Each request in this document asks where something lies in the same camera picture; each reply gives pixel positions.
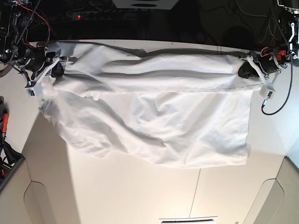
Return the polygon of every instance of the dark background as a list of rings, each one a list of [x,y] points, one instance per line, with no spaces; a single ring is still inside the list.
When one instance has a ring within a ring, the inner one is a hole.
[[[269,17],[244,14],[235,0],[180,0],[172,10],[117,9],[111,0],[42,0],[39,14],[51,26],[50,40],[129,39],[187,42],[260,50],[280,39]],[[270,15],[270,1],[238,0],[243,11]],[[97,18],[76,21],[67,13],[99,12]],[[28,31],[29,41],[47,38],[47,28],[38,19]]]

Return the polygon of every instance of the red cable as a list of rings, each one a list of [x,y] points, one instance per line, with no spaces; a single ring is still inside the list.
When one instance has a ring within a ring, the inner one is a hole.
[[[261,50],[261,53],[260,53],[260,56],[261,56],[261,57],[265,57],[265,56],[267,56],[267,55],[271,55],[270,53],[262,55],[263,51],[264,51],[265,49],[267,49],[267,48],[268,48],[268,47],[264,47],[264,48]]]
[[[19,0],[17,0],[17,2],[19,3],[19,5],[20,5],[22,8],[24,8],[24,9],[26,9],[26,10],[28,10],[28,11],[33,12],[32,9],[23,6],[23,5],[20,3]],[[48,22],[47,22],[47,21],[46,21],[40,14],[38,14],[37,12],[34,12],[34,13],[35,13],[39,18],[41,18],[41,19],[46,23],[46,25],[48,26],[48,38],[47,38],[47,41],[46,41],[45,45],[43,45],[43,47],[44,47],[44,46],[47,45],[47,43],[49,42],[49,39],[50,39],[50,26],[49,26]]]
[[[21,39],[22,43],[26,46],[32,47],[32,48],[36,48],[35,46],[32,46],[31,44],[29,44],[28,42],[25,42],[24,39]]]
[[[7,121],[8,121],[8,112],[5,111],[3,113],[3,118],[2,118],[2,133],[6,133]]]

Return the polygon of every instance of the white towel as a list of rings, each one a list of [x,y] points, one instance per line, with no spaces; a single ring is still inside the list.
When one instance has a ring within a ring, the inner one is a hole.
[[[172,168],[242,165],[257,79],[235,56],[160,54],[57,42],[63,77],[43,80],[41,112],[68,147],[118,151]]]

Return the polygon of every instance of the wire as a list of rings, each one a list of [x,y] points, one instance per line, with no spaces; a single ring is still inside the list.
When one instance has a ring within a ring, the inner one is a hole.
[[[82,8],[75,8],[75,9],[72,9],[72,10],[69,10],[66,12],[66,15],[71,17],[71,15],[69,15],[69,12],[74,12],[74,11],[78,11],[78,10],[82,10],[82,9],[86,9],[86,7],[82,7]]]
[[[204,12],[204,9],[202,8],[200,2],[198,0],[196,0],[196,3],[199,6],[199,9]],[[210,40],[214,43],[214,45],[217,46],[218,45],[217,41],[207,31],[204,30],[201,22],[199,22],[199,25],[200,25],[200,30],[201,30],[202,34],[204,35],[204,38],[206,39],[206,36],[208,36],[210,38]]]
[[[263,51],[266,50],[266,49],[268,49],[268,48],[269,48],[269,47],[264,47],[264,48],[261,50],[261,52],[260,52],[260,56],[261,56],[261,57],[265,57],[265,56],[267,56],[267,55],[271,55],[270,53],[267,53],[267,54],[262,55]]]
[[[14,69],[17,70],[19,73],[21,73],[21,70],[17,69],[17,68],[14,67],[12,64],[9,63],[8,65],[10,65],[12,68],[14,68]]]
[[[226,9],[225,6],[218,6],[218,7],[215,7],[215,8],[211,8],[211,9],[208,9],[208,10],[204,10],[201,3],[200,3],[200,0],[197,0],[197,3],[199,4],[201,10],[204,12],[204,13],[209,13],[209,12],[212,12],[212,11],[215,11],[215,10],[218,10],[218,9],[221,9],[223,8],[225,10],[225,12],[228,14],[228,15],[232,15],[228,12],[228,10]]]
[[[287,41],[287,39],[286,39],[286,37],[285,37],[285,35],[284,35],[282,29],[280,28],[280,25],[279,25],[279,23],[278,23],[278,21],[277,21],[277,18],[276,18],[276,16],[275,16],[275,13],[274,13],[273,3],[272,3],[272,2],[271,2],[271,11],[272,11],[273,19],[274,19],[274,21],[275,21],[275,23],[276,23],[276,25],[277,25],[277,28],[279,29],[279,31],[280,31],[280,33],[281,33],[281,35],[282,35],[282,37],[283,37],[283,39],[284,39],[284,41],[285,41],[285,43],[286,43],[288,49],[289,49],[289,52],[291,53],[290,43]],[[285,106],[286,103],[288,102],[289,97],[290,97],[290,94],[291,94],[292,83],[293,83],[293,58],[292,58],[292,56],[291,56],[291,79],[290,79],[290,87],[289,87],[288,95],[287,95],[287,97],[286,97],[286,99],[285,99],[285,102],[282,104],[282,106],[281,106],[277,111],[275,111],[275,112],[273,112],[273,113],[266,113],[265,111],[263,111],[263,108],[265,107],[265,105],[264,105],[264,103],[263,103],[262,106],[261,106],[261,110],[262,110],[262,113],[263,113],[264,115],[272,116],[272,115],[274,115],[274,114],[277,114],[278,112],[280,112],[280,111],[284,108],[284,106]]]
[[[239,5],[238,1],[235,0],[235,2],[237,3],[237,5],[238,5],[240,11],[243,12],[245,15],[249,15],[249,16],[253,16],[253,17],[264,17],[264,18],[268,18],[268,16],[266,16],[266,15],[253,15],[253,14],[246,13],[246,12],[244,12],[244,11],[242,10],[242,8],[241,8],[241,6]]]
[[[102,12],[102,10],[99,7],[97,7],[96,5],[93,4],[93,0],[89,0],[88,4],[90,4],[91,6],[95,7],[99,12]]]
[[[22,40],[22,38],[23,38],[23,36],[24,36],[24,33],[25,33],[27,27],[29,26],[29,23],[31,22],[31,20],[32,20],[32,18],[33,18],[33,16],[34,16],[34,13],[35,13],[37,7],[39,6],[39,4],[41,3],[41,1],[42,1],[42,0],[38,0],[38,1],[37,1],[37,3],[36,3],[36,5],[35,5],[34,9],[32,10],[32,13],[30,14],[29,19],[25,22],[24,29],[23,29],[21,35],[19,36],[19,39],[17,40],[17,42],[15,43],[15,46],[14,46],[14,48],[13,48],[13,53],[11,54],[11,57],[10,57],[9,61],[7,61],[7,62],[5,63],[5,65],[6,65],[6,64],[9,64],[9,63],[11,62],[11,60],[13,59],[13,57],[14,57],[14,55],[15,55],[15,47],[16,47],[16,46],[20,43],[20,41]]]
[[[32,9],[23,6],[23,5],[20,3],[20,0],[17,0],[17,2],[19,3],[19,5],[20,5],[22,8],[24,8],[24,9],[26,9],[26,10],[28,10],[28,11],[33,12]],[[49,42],[49,39],[50,39],[50,26],[49,26],[49,23],[46,21],[46,19],[43,18],[40,14],[38,14],[37,12],[34,12],[34,14],[36,14],[39,18],[41,18],[41,19],[46,23],[46,25],[48,26],[48,37],[47,37],[46,43],[42,46],[42,47],[44,47],[44,46],[47,45],[47,43]]]
[[[252,35],[256,36],[254,30],[252,29],[252,27],[251,27],[247,22],[245,22],[245,21],[243,20],[243,18],[241,17],[241,15],[238,14],[237,12],[234,12],[234,13],[239,17],[240,21],[241,21],[242,23],[244,23],[244,24],[247,26],[247,28],[248,28],[249,31],[252,33]]]
[[[269,32],[270,32],[270,34],[271,34],[271,36],[275,39],[275,40],[277,40],[277,41],[279,41],[279,39],[274,35],[275,34],[275,32],[276,32],[276,24],[275,24],[275,22],[274,22],[274,31],[272,32],[271,31],[271,20],[269,20],[269,25],[268,25],[268,29],[269,29]]]
[[[35,46],[33,46],[33,45],[29,44],[28,42],[25,42],[25,41],[24,41],[24,38],[22,38],[22,39],[21,39],[21,41],[22,41],[22,43],[23,43],[24,45],[26,45],[26,46],[29,46],[29,47],[32,47],[32,48],[35,48],[35,49],[36,49],[36,47],[35,47]]]
[[[266,30],[265,30],[265,35],[263,36],[263,39],[260,41],[260,40],[257,38],[257,42],[259,42],[259,43],[263,43],[263,42],[265,41],[266,36],[267,36],[267,30],[268,30],[268,27],[267,27]]]
[[[269,32],[270,32],[270,34],[271,34],[271,36],[273,37],[272,38],[272,46],[274,46],[275,44],[275,40],[277,40],[277,41],[281,41],[281,38],[277,38],[276,36],[275,36],[275,34],[276,34],[276,28],[277,28],[277,26],[276,26],[276,23],[275,23],[275,21],[274,21],[274,19],[273,18],[271,18],[272,20],[273,20],[273,22],[274,22],[274,31],[273,31],[273,33],[272,33],[272,31],[271,31],[271,26],[269,25]]]

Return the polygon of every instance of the vent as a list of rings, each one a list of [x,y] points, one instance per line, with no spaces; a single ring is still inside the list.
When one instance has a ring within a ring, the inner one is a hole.
[[[154,5],[154,4],[133,4],[132,6],[135,6],[135,7],[146,7],[146,8],[150,8],[150,7],[157,7],[157,5]]]
[[[159,224],[216,224],[217,217],[159,219]]]

